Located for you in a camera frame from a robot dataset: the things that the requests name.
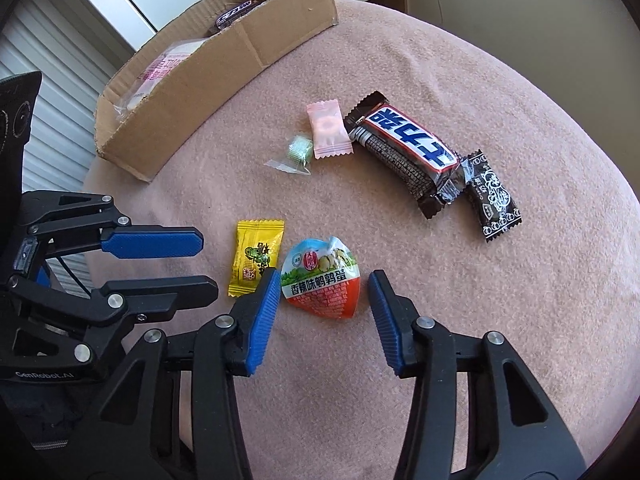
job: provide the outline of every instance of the pink candy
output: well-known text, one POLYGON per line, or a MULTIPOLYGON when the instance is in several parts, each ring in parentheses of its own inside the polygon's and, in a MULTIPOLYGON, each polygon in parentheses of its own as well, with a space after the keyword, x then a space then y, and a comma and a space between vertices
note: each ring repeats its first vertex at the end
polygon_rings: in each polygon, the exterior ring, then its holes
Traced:
POLYGON ((314 132, 316 158, 353 153, 353 146, 342 122, 337 99, 320 101, 306 106, 306 113, 314 132))

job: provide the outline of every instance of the open cardboard box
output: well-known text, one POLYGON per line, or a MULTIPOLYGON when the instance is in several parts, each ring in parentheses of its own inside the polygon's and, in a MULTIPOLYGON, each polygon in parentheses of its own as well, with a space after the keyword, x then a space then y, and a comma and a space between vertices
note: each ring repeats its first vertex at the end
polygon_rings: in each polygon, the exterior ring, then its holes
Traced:
POLYGON ((206 37, 216 18, 247 0, 200 0, 163 27, 109 81, 98 98, 99 156, 150 182, 191 134, 272 63, 338 23, 334 0, 263 3, 206 41, 118 122, 114 104, 175 41, 206 37))

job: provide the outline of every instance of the yellow candy wrapper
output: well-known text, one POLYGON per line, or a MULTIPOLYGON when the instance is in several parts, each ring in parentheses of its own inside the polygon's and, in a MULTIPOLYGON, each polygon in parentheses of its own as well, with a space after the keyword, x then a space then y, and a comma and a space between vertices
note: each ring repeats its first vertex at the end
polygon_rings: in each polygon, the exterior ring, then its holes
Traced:
POLYGON ((238 245, 229 282, 229 295, 253 292, 267 267, 276 267, 284 220, 241 220, 238 245))

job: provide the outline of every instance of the white ribbed surface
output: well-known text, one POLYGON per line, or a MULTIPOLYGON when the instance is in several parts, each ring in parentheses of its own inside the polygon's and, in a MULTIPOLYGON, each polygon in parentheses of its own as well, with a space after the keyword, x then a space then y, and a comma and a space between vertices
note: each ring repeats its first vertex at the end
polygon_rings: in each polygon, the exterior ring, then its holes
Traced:
MULTIPOLYGON (((98 95, 132 54, 86 0, 20 1, 0 35, 0 77, 42 71, 24 154, 24 191, 80 191, 95 156, 98 95)), ((65 261, 90 288, 84 256, 65 261)), ((49 263, 66 290, 83 294, 55 260, 49 263)))

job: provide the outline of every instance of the pink fabric surface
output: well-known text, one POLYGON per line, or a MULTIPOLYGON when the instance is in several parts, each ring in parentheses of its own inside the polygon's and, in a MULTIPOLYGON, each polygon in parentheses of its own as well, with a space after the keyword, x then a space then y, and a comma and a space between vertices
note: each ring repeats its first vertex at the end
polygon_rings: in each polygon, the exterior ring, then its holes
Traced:
MULTIPOLYGON (((286 220, 279 265, 302 238, 335 235, 365 278, 385 269, 396 293, 452 332, 503 332, 592 462, 640 395, 633 192, 571 118, 503 63, 409 16, 337 4, 340 25, 238 92, 151 184, 96 159, 87 190, 113 195, 136 224, 196 226, 206 244, 176 260, 90 254, 95 285, 207 274, 220 299, 162 326, 169 334, 195 330, 233 304, 226 287, 239 219, 286 220), (402 182, 359 146, 314 160, 311 177, 263 165, 281 156, 287 138, 310 131, 306 104, 337 98, 346 113, 376 89, 453 149, 482 148, 523 223, 487 244, 465 200, 428 221, 402 182)), ((282 301, 263 366, 236 380, 257 480, 392 478, 413 381, 398 380, 385 364, 365 284, 351 320, 320 319, 282 301)), ((148 328, 137 326, 128 343, 148 328)), ((465 400, 461 387, 461 412, 465 400)), ((182 407, 188 441, 186 389, 182 407)), ((459 422, 466 427, 465 413, 459 422)))

